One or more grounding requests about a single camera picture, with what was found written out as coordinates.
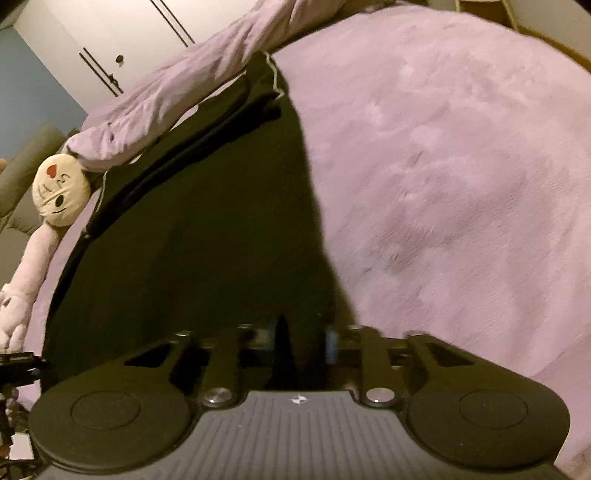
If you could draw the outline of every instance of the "plush toy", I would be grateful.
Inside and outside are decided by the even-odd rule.
[[[67,227],[90,198],[90,183],[67,154],[46,159],[33,181],[33,203],[43,224],[31,235],[12,280],[0,290],[0,353],[22,350],[33,303]]]

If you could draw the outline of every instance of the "white plush toy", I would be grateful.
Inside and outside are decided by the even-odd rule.
[[[31,235],[20,265],[0,290],[0,353],[22,350],[33,303],[59,242],[90,198],[90,183],[71,155],[46,159],[33,181],[33,203],[44,223]]]

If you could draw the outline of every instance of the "ribbed surface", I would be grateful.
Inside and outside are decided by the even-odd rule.
[[[446,465],[418,447],[395,414],[347,392],[252,392],[239,407],[205,414],[177,450],[151,466],[95,480],[506,480],[564,479],[550,466],[486,475]],[[40,480],[83,475],[48,468]]]

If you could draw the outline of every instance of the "wooden chair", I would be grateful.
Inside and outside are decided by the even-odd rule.
[[[456,11],[471,13],[519,31],[509,0],[456,0]]]

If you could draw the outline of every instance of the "black cloth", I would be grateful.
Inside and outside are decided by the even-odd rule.
[[[335,280],[300,123],[274,79],[254,55],[139,162],[109,171],[54,296],[43,390],[180,330],[211,337],[281,315],[314,386]]]

